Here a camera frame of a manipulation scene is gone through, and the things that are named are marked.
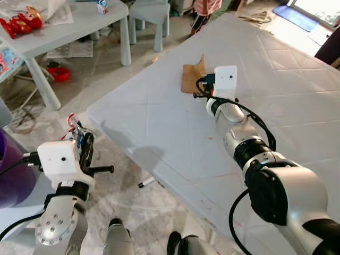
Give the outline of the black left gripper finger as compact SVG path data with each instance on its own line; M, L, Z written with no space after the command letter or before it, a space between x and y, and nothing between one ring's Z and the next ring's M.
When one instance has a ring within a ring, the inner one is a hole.
M81 138L81 157L92 157L94 153L94 134L85 132Z

